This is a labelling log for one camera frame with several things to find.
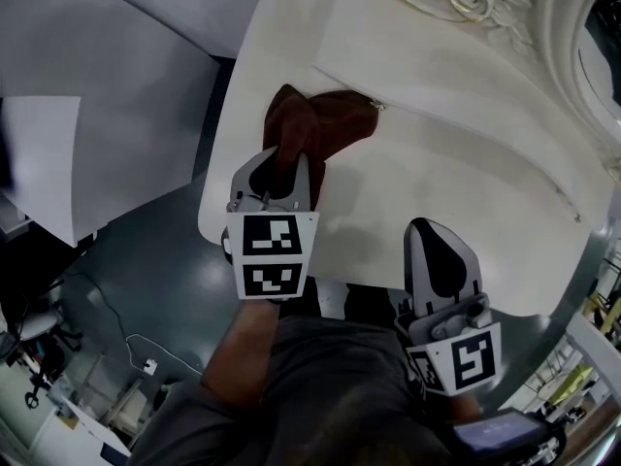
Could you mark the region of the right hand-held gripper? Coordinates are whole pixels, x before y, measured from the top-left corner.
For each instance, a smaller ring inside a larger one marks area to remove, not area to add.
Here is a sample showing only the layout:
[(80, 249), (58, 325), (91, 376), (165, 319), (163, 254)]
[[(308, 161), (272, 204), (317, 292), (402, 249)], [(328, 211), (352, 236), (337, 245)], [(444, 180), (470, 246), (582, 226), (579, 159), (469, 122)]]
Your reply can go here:
[(501, 362), (501, 324), (480, 293), (474, 251), (446, 226), (417, 217), (404, 235), (404, 266), (414, 312), (399, 314), (395, 324), (423, 391), (453, 397), (493, 381)]

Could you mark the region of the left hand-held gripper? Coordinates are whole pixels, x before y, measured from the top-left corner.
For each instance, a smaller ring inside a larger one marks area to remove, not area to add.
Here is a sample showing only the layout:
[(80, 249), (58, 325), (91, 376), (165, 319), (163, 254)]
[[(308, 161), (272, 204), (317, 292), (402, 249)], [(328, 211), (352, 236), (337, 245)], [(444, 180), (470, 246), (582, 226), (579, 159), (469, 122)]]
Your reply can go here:
[[(309, 210), (308, 158), (302, 153), (290, 166), (275, 164), (277, 147), (263, 150), (233, 176), (231, 200), (264, 199), (270, 210)], [(287, 301), (303, 294), (316, 236), (316, 212), (233, 212), (226, 218), (228, 245), (242, 300)]]

